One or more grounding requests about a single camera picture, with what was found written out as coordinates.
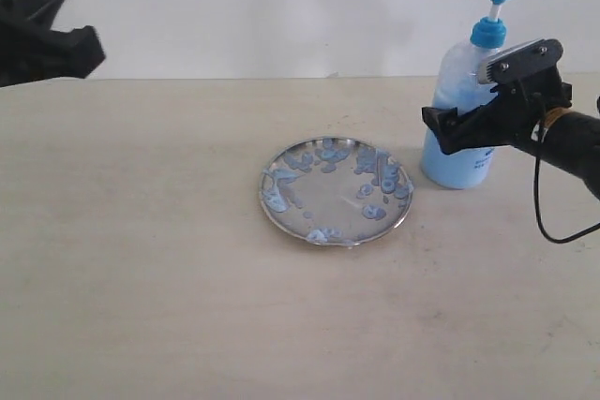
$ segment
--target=soap bottle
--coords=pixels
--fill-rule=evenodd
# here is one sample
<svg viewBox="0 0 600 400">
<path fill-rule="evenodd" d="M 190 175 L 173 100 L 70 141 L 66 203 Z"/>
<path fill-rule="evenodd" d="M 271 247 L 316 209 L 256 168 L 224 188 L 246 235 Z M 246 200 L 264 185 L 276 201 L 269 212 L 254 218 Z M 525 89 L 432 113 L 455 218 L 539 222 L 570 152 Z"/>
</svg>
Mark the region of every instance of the soap bottle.
<svg viewBox="0 0 600 400">
<path fill-rule="evenodd" d="M 500 51 L 506 37 L 506 27 L 499 19 L 501 5 L 506 0 L 491 0 L 492 6 L 472 28 L 471 38 L 459 42 L 442 59 L 433 107 L 457 108 L 458 114 L 487 104 L 495 94 L 493 85 L 477 82 L 477 68 L 481 61 Z M 464 189 L 479 185 L 488 175 L 494 149 L 467 149 L 445 155 L 431 130 L 427 130 L 421 158 L 421 169 L 438 185 Z"/>
</svg>

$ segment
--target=blue pump head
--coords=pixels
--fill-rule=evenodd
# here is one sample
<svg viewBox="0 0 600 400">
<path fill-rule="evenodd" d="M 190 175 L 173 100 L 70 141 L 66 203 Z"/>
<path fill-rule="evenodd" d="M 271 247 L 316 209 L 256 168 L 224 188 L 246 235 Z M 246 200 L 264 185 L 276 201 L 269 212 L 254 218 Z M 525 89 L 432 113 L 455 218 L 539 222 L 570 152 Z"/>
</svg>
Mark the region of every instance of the blue pump head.
<svg viewBox="0 0 600 400">
<path fill-rule="evenodd" d="M 497 49 L 503 46 L 506 38 L 506 27 L 499 19 L 501 5 L 506 0 L 491 0 L 492 6 L 487 17 L 472 28 L 471 43 L 484 49 Z"/>
</svg>

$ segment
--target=white table surface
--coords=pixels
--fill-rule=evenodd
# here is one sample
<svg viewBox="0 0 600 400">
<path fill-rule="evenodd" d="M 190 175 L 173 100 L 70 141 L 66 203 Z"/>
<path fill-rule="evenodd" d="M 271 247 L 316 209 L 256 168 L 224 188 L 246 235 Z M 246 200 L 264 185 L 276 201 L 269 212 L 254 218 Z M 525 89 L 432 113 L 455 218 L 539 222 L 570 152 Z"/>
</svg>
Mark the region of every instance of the white table surface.
<svg viewBox="0 0 600 400">
<path fill-rule="evenodd" d="M 594 112 L 600 76 L 565 76 Z M 600 233 L 546 242 L 533 159 L 480 187 L 418 169 L 430 78 L 53 81 L 0 98 L 0 399 L 600 398 Z M 354 249 L 277 230 L 263 164 L 338 134 L 416 191 Z M 543 167 L 564 235 L 600 220 Z"/>
</svg>

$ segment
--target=plastic bottle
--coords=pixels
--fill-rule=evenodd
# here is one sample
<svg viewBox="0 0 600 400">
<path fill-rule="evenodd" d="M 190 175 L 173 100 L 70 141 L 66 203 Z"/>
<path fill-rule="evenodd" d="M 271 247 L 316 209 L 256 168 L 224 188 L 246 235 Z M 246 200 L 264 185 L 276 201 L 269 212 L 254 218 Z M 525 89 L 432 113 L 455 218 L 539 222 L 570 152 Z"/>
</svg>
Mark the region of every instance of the plastic bottle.
<svg viewBox="0 0 600 400">
<path fill-rule="evenodd" d="M 491 0 L 487 17 L 475 24 L 471 38 L 452 47 L 442 59 L 433 107 L 458 108 L 458 114 L 474 110 L 491 101 L 493 85 L 477 83 L 481 61 L 499 52 L 506 37 L 506 27 L 499 19 L 506 0 Z M 445 155 L 431 130 L 427 130 L 421 159 L 425 175 L 445 187 L 464 189 L 479 185 L 488 175 L 493 148 L 467 149 Z"/>
</svg>

